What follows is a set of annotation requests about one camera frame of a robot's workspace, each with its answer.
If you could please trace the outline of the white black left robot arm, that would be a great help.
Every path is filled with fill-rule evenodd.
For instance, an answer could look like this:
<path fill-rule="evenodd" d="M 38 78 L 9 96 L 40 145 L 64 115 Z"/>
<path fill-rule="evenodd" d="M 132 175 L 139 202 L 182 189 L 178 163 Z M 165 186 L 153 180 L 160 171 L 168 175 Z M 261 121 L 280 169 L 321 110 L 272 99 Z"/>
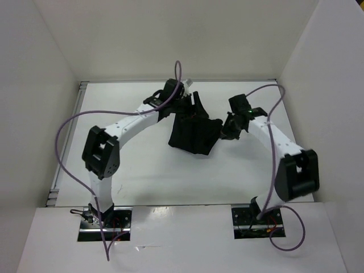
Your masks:
<path fill-rule="evenodd" d="M 168 144 L 192 154 L 208 155 L 211 151 L 216 139 L 209 126 L 221 123 L 210 120 L 198 92 L 189 92 L 191 85 L 190 79 L 181 82 L 171 78 L 136 111 L 112 125 L 89 130 L 82 159 L 93 191 L 88 207 L 98 226 L 104 228 L 113 222 L 112 177 L 120 166 L 120 150 L 146 128 L 174 114 Z"/>

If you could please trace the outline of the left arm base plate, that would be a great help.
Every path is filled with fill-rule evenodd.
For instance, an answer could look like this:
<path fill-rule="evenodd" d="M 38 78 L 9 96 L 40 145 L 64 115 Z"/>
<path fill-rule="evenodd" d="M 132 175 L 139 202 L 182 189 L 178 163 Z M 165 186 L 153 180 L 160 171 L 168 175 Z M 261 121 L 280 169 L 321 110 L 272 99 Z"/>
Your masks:
<path fill-rule="evenodd" d="M 78 242 L 102 241 L 98 219 L 89 208 L 71 209 L 70 212 L 81 216 Z M 102 221 L 106 242 L 111 242 L 114 238 L 116 241 L 130 240 L 132 212 L 132 207 L 116 206 L 111 215 Z"/>

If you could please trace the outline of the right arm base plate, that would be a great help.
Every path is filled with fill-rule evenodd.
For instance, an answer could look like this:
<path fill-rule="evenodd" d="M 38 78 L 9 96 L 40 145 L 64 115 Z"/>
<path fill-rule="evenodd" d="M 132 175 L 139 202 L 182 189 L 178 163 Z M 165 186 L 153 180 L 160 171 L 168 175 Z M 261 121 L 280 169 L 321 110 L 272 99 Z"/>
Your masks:
<path fill-rule="evenodd" d="M 285 237 L 284 225 L 280 209 L 268 212 L 260 220 L 253 217 L 248 205 L 232 206 L 231 215 L 234 239 L 257 239 Z"/>

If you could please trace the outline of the black pleated skirt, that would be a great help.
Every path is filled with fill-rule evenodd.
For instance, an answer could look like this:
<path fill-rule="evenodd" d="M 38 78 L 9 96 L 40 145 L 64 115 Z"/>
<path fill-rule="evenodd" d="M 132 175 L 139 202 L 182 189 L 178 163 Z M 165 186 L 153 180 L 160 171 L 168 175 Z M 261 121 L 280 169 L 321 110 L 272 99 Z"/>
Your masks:
<path fill-rule="evenodd" d="M 168 145 L 207 156 L 220 138 L 222 125 L 221 119 L 208 115 L 176 114 Z"/>

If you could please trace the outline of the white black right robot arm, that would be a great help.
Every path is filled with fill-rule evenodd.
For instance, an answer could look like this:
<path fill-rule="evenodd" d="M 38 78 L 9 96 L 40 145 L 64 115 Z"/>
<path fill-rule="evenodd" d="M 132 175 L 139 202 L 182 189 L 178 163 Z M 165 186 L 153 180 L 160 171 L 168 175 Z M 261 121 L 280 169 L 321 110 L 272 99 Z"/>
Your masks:
<path fill-rule="evenodd" d="M 239 139 L 242 131 L 254 136 L 272 154 L 272 180 L 266 193 L 252 198 L 250 219 L 256 224 L 269 217 L 269 210 L 319 190 L 319 163 L 314 150 L 305 150 L 271 121 L 271 113 L 253 108 L 245 94 L 229 99 L 231 112 L 221 139 Z"/>

